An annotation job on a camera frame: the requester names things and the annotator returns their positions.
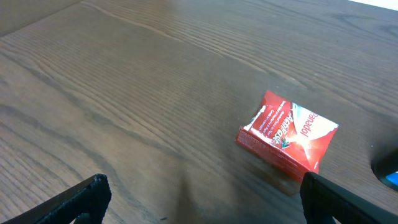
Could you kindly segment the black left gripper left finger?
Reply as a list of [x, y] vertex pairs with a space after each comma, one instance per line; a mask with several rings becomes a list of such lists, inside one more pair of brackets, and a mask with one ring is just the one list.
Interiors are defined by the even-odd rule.
[[101, 224], [111, 197], [107, 176], [95, 174], [4, 224]]

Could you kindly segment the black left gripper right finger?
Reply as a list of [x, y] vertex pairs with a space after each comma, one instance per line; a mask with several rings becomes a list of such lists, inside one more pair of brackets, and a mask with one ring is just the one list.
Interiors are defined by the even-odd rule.
[[397, 215], [314, 173], [306, 172], [300, 186], [307, 223], [391, 223]]

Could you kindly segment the small dark medicine bottle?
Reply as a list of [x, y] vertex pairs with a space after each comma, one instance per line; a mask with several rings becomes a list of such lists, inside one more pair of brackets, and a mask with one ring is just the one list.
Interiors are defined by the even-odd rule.
[[375, 157], [371, 169], [380, 182], [397, 191], [397, 149]]

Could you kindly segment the red Panadol medicine box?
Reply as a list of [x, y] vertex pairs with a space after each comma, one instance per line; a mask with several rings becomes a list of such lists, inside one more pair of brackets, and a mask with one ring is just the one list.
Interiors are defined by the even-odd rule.
[[235, 141], [301, 182], [319, 167], [339, 125], [271, 91]]

